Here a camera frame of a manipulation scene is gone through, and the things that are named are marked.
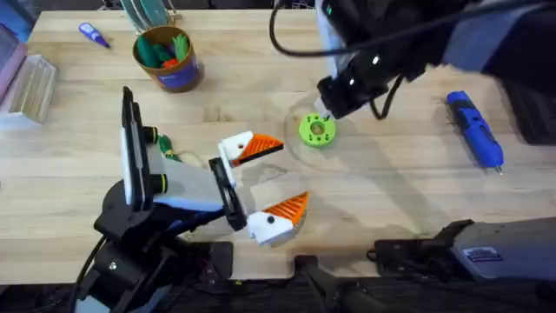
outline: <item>pen cup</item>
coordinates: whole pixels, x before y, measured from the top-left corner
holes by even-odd
[[[185,59],[177,65],[167,69],[151,68],[143,65],[137,53],[137,41],[133,44],[133,58],[139,63],[139,66],[141,66],[162,89],[172,93],[192,90],[201,80],[193,43],[185,31],[174,26],[158,26],[141,34],[141,36],[147,39],[150,45],[159,43],[166,47],[169,47],[172,44],[172,38],[178,35],[184,35],[188,39],[189,49],[185,55]]]

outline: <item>wooden tabletop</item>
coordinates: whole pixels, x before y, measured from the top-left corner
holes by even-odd
[[[377,239],[432,236],[466,218],[502,222],[556,214],[556,150],[522,142],[492,79],[430,70],[402,84],[387,120],[360,110],[337,123],[331,146],[315,150],[301,143],[297,127],[318,97],[324,61],[275,52],[265,10],[182,15],[179,26],[192,37],[205,77],[195,90],[174,95],[133,60],[136,36],[122,11],[41,15],[30,50],[59,75],[40,130],[0,133],[0,284],[75,280],[100,236],[92,223],[101,201],[120,179],[123,85],[134,91],[143,121],[168,135],[186,162],[207,166],[219,140],[244,130],[285,142],[284,151],[235,174],[246,203],[310,191],[296,237],[259,247],[223,219],[192,236],[233,241],[237,278],[291,275],[291,259],[304,253],[320,255],[339,275],[375,275],[364,256]],[[85,21],[112,50],[77,31]],[[289,47],[320,46],[313,11],[283,11],[277,29]],[[441,99],[452,90],[465,90],[490,124],[505,152],[504,176],[477,169],[448,124]]]

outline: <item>blue screwdriver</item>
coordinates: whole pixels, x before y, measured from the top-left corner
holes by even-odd
[[[502,147],[494,139],[487,122],[469,96],[465,91],[454,91],[448,94],[446,103],[479,165],[487,169],[493,168],[502,175],[501,166],[504,163]]]

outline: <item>label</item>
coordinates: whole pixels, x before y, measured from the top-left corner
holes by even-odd
[[[191,62],[180,70],[166,75],[157,75],[158,81],[166,88],[180,88],[191,82],[197,75],[197,61],[192,57]]]
[[[504,261],[493,247],[468,248],[463,250],[463,254],[473,263]]]

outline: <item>wire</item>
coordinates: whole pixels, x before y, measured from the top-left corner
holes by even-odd
[[[90,264],[93,262],[93,258],[95,258],[96,253],[99,251],[99,249],[101,249],[104,242],[106,242],[106,236],[103,235],[98,240],[98,243],[96,243],[95,248],[93,248],[93,250],[89,253],[89,256],[87,256],[87,260],[85,260],[85,263],[83,264],[83,267],[81,268],[81,271],[79,271],[79,275],[77,276],[77,279],[76,279],[76,284],[71,289],[71,294],[69,294],[68,313],[75,313],[75,311],[76,311],[76,302],[77,302],[77,291],[79,290],[79,285],[81,284],[81,281],[85,277],[85,273],[89,269]]]
[[[460,20],[465,20],[473,17],[482,16],[489,13],[494,13],[498,11],[511,10],[519,7],[535,4],[535,3],[549,3],[549,0],[508,0],[508,1],[498,1],[492,4],[485,4],[479,8],[474,8],[470,10],[464,10],[459,13],[448,15],[445,17],[439,17],[432,21],[422,23],[420,25],[412,26],[404,30],[397,31],[393,34],[388,34],[382,37],[371,39],[363,43],[357,43],[344,48],[331,49],[331,50],[290,50],[284,48],[276,40],[275,34],[275,20],[278,10],[281,8],[284,0],[280,2],[272,9],[270,14],[270,23],[268,27],[270,41],[272,45],[282,54],[290,57],[330,57],[330,56],[340,56],[346,54],[352,54],[361,50],[369,50],[380,44],[388,43],[393,40],[398,40],[405,37],[411,37],[424,33],[426,31],[433,30],[444,24],[455,23]]]
[[[384,106],[382,107],[381,113],[379,113],[378,109],[376,109],[376,104],[374,103],[374,99],[371,99],[371,101],[369,101],[368,104],[371,106],[371,110],[373,111],[374,117],[377,120],[385,119],[388,116],[388,112],[390,111],[390,105],[392,104],[392,100],[394,100],[394,95],[396,94],[396,91],[398,91],[398,88],[400,88],[402,81],[403,81],[403,76],[399,75],[394,82],[394,86],[392,86],[392,89],[390,90],[390,92],[388,92],[388,96],[384,101]]]

